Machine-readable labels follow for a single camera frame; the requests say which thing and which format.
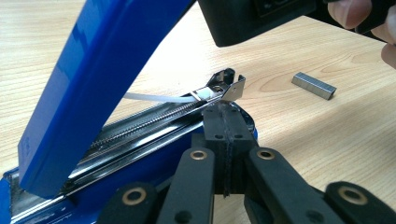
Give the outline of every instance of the metal spring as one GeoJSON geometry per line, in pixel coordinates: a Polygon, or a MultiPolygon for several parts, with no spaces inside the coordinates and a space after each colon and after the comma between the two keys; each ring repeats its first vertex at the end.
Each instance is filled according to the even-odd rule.
{"type": "Polygon", "coordinates": [[[183,105],[181,107],[178,107],[176,109],[173,109],[171,111],[168,111],[166,113],[163,113],[163,114],[161,114],[161,115],[159,115],[157,117],[154,117],[153,119],[146,119],[143,122],[141,122],[139,124],[136,124],[136,125],[134,125],[134,126],[132,126],[130,128],[127,128],[127,129],[125,129],[125,130],[123,130],[123,131],[121,131],[119,133],[116,133],[116,134],[113,134],[113,135],[111,135],[109,137],[94,141],[91,144],[90,149],[94,148],[94,147],[101,147],[103,145],[106,145],[106,144],[108,144],[110,142],[113,142],[115,140],[118,140],[120,138],[127,137],[127,136],[131,135],[132,133],[136,133],[139,130],[148,127],[149,125],[152,125],[155,122],[158,122],[158,121],[163,120],[163,119],[171,118],[171,117],[176,116],[176,115],[178,115],[180,113],[187,112],[186,110],[191,110],[191,107],[196,107],[198,104],[200,105],[201,103],[202,102],[189,103],[189,104],[183,105]]]}

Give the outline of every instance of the silver metal part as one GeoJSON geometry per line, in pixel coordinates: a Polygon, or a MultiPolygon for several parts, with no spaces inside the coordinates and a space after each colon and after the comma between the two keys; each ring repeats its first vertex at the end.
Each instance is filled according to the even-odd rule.
{"type": "Polygon", "coordinates": [[[202,101],[202,99],[197,95],[194,91],[190,91],[190,95],[195,98],[197,101],[202,101]]]}
{"type": "Polygon", "coordinates": [[[234,71],[218,72],[205,87],[194,91],[194,103],[164,103],[105,126],[53,200],[45,200],[19,186],[18,170],[5,174],[11,186],[11,223],[68,200],[68,196],[119,169],[165,147],[202,124],[202,111],[218,101],[242,96],[245,78],[233,83],[234,71]]]}
{"type": "Polygon", "coordinates": [[[349,203],[354,203],[356,205],[365,205],[368,200],[367,197],[358,189],[354,189],[351,187],[343,186],[338,190],[338,194],[342,199],[346,200],[349,203]],[[351,197],[348,192],[353,193],[356,197],[351,197]]]}
{"type": "Polygon", "coordinates": [[[334,86],[317,80],[314,77],[310,77],[304,73],[298,73],[295,75],[291,83],[326,100],[330,100],[334,95],[335,90],[337,90],[334,86]]]}

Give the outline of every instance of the blue stapler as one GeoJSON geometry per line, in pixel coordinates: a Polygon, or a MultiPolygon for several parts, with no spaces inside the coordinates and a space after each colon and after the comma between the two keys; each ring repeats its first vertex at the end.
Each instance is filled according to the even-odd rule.
{"type": "MultiPolygon", "coordinates": [[[[19,167],[0,181],[0,223],[210,223],[213,194],[234,193],[246,195],[253,223],[395,220],[366,189],[337,182],[318,192],[277,151],[259,147],[252,117],[234,102],[245,78],[231,68],[184,95],[192,102],[104,126],[192,4],[86,2],[21,137],[19,167]]],[[[316,7],[313,0],[199,4],[219,47],[316,7]]]]}

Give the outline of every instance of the wooden table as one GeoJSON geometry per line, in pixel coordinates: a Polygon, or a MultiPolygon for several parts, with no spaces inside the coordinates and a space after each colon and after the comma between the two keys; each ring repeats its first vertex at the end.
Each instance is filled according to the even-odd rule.
{"type": "MultiPolygon", "coordinates": [[[[18,141],[82,4],[1,4],[1,173],[18,165],[18,141]]],[[[232,67],[247,78],[237,103],[255,119],[261,146],[280,151],[312,186],[350,181],[396,209],[396,71],[381,61],[383,45],[301,17],[219,49],[194,6],[131,91],[180,95],[232,67]],[[291,78],[298,72],[334,85],[335,96],[326,101],[294,86],[291,78]]],[[[122,100],[109,120],[148,105],[122,100]]],[[[215,223],[248,222],[241,196],[216,197],[215,207],[215,223]]]]}

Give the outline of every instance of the human finger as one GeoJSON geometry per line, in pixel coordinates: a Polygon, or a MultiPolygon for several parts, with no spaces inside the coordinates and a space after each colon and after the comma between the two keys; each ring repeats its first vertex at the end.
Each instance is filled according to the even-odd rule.
{"type": "Polygon", "coordinates": [[[361,24],[369,16],[371,9],[371,0],[340,0],[328,5],[332,18],[346,29],[361,24]]]}
{"type": "Polygon", "coordinates": [[[388,16],[385,20],[385,25],[387,26],[389,35],[391,36],[393,42],[396,43],[396,6],[390,7],[388,10],[388,16]]]}
{"type": "Polygon", "coordinates": [[[384,40],[387,43],[394,44],[396,43],[392,35],[389,32],[388,26],[386,24],[382,24],[380,26],[377,26],[372,30],[373,35],[376,37],[384,40]]]}
{"type": "Polygon", "coordinates": [[[396,47],[391,44],[387,44],[381,51],[382,60],[396,69],[396,47]]]}

